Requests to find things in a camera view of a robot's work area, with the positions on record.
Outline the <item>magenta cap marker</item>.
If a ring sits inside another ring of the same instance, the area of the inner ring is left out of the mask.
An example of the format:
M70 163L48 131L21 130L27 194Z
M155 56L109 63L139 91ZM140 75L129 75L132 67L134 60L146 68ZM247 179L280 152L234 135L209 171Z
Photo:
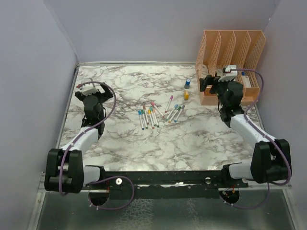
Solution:
M169 98L169 100L168 100L168 102L167 102L167 105L166 105L166 107L165 107L165 113L168 112L168 109L169 109L169 107L170 107L170 104L171 104L172 100L173 100L173 96L171 95L170 98Z

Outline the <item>light blue cap marker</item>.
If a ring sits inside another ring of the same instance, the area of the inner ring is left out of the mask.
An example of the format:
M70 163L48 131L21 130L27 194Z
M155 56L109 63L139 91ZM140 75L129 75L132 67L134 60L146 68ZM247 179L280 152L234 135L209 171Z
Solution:
M168 121L171 117L171 115L173 114L173 112L177 109L178 104L175 104L175 106L173 107L173 109L171 110L171 112L168 114L168 116L166 117L166 121Z

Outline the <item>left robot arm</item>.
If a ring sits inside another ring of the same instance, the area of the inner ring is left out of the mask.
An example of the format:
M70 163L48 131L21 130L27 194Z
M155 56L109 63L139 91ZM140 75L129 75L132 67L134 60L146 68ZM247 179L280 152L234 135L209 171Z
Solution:
M51 149L47 154L44 188L59 192L79 193L87 184L95 189L105 186L104 168L84 165L83 154L97 142L105 129L105 121L110 117L103 104L116 98L114 90L104 82L88 81L77 86L76 98L84 105L84 117L79 133L59 149Z

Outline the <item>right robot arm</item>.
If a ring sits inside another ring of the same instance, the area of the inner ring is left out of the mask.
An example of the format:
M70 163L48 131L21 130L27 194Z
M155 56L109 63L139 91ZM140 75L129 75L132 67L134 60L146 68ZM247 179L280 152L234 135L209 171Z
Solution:
M290 145L285 139L276 139L251 121L241 107L243 85L234 80L220 81L208 75L200 78L200 92L211 86L216 94L221 120L243 137L253 147L251 162L223 166L221 184L232 187L238 179L252 180L259 184L284 185L292 176Z

